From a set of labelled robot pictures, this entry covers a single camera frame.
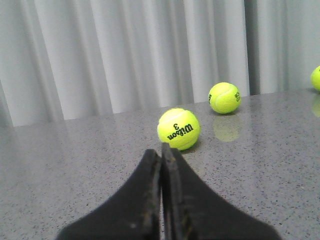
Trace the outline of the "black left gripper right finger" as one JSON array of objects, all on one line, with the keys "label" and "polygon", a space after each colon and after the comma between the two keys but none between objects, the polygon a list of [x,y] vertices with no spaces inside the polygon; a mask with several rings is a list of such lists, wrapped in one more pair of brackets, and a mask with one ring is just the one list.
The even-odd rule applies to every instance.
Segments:
[{"label": "black left gripper right finger", "polygon": [[216,194],[181,152],[162,144],[162,202],[167,240],[278,240],[270,225]]}]

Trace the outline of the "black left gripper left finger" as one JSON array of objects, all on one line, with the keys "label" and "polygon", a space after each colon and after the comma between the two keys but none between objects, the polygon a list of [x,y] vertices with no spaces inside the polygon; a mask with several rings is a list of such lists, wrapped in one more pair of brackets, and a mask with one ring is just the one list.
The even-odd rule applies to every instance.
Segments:
[{"label": "black left gripper left finger", "polygon": [[124,185],[97,209],[63,228],[59,240],[160,239],[161,158],[147,149]]}]

